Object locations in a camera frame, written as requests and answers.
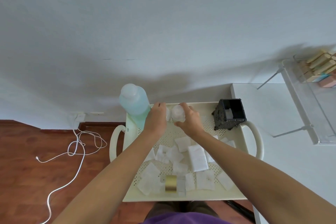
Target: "person's right hand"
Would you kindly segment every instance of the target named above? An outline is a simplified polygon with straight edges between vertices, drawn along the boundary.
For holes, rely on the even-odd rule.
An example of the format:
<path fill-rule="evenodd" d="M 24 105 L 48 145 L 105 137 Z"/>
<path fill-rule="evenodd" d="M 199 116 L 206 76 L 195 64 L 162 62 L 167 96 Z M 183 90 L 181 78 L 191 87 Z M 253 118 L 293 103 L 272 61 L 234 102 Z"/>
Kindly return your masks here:
<path fill-rule="evenodd" d="M 177 121 L 174 125 L 180 127 L 184 133 L 191 138 L 202 133 L 204 128 L 199 112 L 195 111 L 193 107 L 188 106 L 186 103 L 180 103 L 180 106 L 183 107 L 185 112 L 185 122 Z"/>

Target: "black box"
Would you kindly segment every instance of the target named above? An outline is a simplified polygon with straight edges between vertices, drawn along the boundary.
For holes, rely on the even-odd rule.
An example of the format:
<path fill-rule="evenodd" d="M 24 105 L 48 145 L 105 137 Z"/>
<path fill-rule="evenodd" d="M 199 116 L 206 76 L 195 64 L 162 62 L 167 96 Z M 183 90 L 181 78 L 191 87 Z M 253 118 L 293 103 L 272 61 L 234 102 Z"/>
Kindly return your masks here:
<path fill-rule="evenodd" d="M 225 110 L 231 109 L 233 119 L 228 119 Z M 212 112 L 215 120 L 214 130 L 227 128 L 231 130 L 233 127 L 246 121 L 246 116 L 241 99 L 221 99 Z"/>

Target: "tray handle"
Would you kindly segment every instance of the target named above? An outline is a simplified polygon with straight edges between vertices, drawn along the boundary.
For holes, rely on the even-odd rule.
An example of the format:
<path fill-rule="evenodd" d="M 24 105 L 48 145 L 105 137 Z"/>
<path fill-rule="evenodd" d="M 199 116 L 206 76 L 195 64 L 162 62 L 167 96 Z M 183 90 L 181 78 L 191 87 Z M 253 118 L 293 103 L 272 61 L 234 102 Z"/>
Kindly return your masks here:
<path fill-rule="evenodd" d="M 116 157 L 117 157 L 117 141 L 120 132 L 125 132 L 126 128 L 123 125 L 117 126 L 111 136 L 111 141 L 110 141 L 110 162 L 112 162 Z"/>
<path fill-rule="evenodd" d="M 241 127 L 245 127 L 248 126 L 250 128 L 250 130 L 252 131 L 252 134 L 254 136 L 255 139 L 255 143 L 257 145 L 257 154 L 256 154 L 256 158 L 258 159 L 263 159 L 264 158 L 264 143 L 263 143 L 263 139 L 257 129 L 257 127 L 250 121 L 246 121 L 244 123 L 241 124 Z"/>

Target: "charging cable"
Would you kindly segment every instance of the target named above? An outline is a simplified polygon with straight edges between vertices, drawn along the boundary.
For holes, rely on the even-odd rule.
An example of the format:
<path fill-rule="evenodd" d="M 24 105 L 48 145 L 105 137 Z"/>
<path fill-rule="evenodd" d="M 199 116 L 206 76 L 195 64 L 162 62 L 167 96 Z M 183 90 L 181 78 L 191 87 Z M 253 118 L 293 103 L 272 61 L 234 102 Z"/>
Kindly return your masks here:
<path fill-rule="evenodd" d="M 78 168 L 78 171 L 77 171 L 75 177 L 74 177 L 71 181 L 69 181 L 67 184 L 65 184 L 64 186 L 62 186 L 62 187 L 60 187 L 60 188 L 57 188 L 57 189 L 55 189 L 55 190 L 53 190 L 52 192 L 49 193 L 49 195 L 48 195 L 48 197 L 47 197 L 47 206 L 48 206 L 48 210 L 49 210 L 49 218 L 48 218 L 46 221 L 42 222 L 41 224 L 45 224 L 45 223 L 47 223 L 47 222 L 50 220 L 50 218 L 51 218 L 51 208 L 50 208 L 50 202 L 49 202 L 49 201 L 50 201 L 50 196 L 51 196 L 51 194 L 54 193 L 55 191 L 58 191 L 58 190 L 60 190 L 60 189 L 62 189 L 62 188 L 64 188 L 64 187 L 68 186 L 70 183 L 73 182 L 73 180 L 75 180 L 75 178 L 77 177 L 77 175 L 78 175 L 78 173 L 79 173 L 79 170 L 81 170 L 82 163 L 83 163 L 84 157 L 85 157 L 86 155 L 94 154 L 94 153 L 96 153 L 97 151 L 99 151 L 100 149 L 105 148 L 105 147 L 107 146 L 107 142 L 106 142 L 106 141 L 105 141 L 105 140 L 104 140 L 98 133 L 96 133 L 96 132 L 90 132 L 90 131 L 81 131 L 80 129 L 78 129 L 78 130 L 80 131 L 80 133 L 78 133 L 78 134 L 76 134 L 76 132 L 75 132 L 74 129 L 72 130 L 73 133 L 74 133 L 75 136 L 76 136 L 76 141 L 73 141 L 73 142 L 71 142 L 71 143 L 69 144 L 67 152 L 62 153 L 62 154 L 60 154 L 60 155 L 58 155 L 58 156 L 56 156 L 56 157 L 53 157 L 53 158 L 51 158 L 51 159 L 49 159 L 49 160 L 47 160 L 47 161 L 40 161 L 39 157 L 37 157 L 37 156 L 35 157 L 35 158 L 38 160 L 38 162 L 40 162 L 40 163 L 46 163 L 46 162 L 49 162 L 49 161 L 53 160 L 54 158 L 57 158 L 57 157 L 59 157 L 59 156 L 61 156 L 61 155 L 64 155 L 64 154 L 68 154 L 69 156 L 83 155 L 82 161 L 81 161 L 81 163 L 80 163 L 80 165 L 79 165 L 79 168 Z M 81 137 L 82 134 L 90 134 L 90 135 L 94 136 L 94 145 L 98 148 L 98 150 L 96 150 L 95 152 L 92 152 L 92 153 L 85 153 L 85 148 L 84 148 L 85 143 L 83 143 L 83 142 L 80 140 L 80 137 Z M 96 144 L 96 137 L 100 138 L 100 142 L 101 142 L 100 146 L 97 146 L 97 144 Z M 74 152 L 70 152 L 70 147 L 71 147 L 71 145 L 72 145 L 73 143 L 76 143 L 76 147 L 75 147 Z M 78 148 L 78 144 L 82 146 L 82 148 L 83 148 L 83 153 L 76 153 L 76 152 L 77 152 L 77 148 Z"/>

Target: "white table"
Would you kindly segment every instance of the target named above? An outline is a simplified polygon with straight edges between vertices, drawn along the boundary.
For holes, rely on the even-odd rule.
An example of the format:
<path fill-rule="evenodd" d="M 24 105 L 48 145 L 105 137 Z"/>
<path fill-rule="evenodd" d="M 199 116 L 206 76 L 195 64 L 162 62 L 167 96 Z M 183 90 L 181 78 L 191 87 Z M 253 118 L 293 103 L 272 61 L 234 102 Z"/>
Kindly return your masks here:
<path fill-rule="evenodd" d="M 247 120 L 259 129 L 264 141 L 264 161 L 287 173 L 300 183 L 336 205 L 336 145 L 313 145 L 306 131 L 282 137 L 281 134 L 304 124 L 285 84 L 234 83 L 232 98 L 242 100 Z M 252 133 L 244 128 L 251 155 L 256 146 Z M 257 223 L 267 223 L 254 208 Z"/>

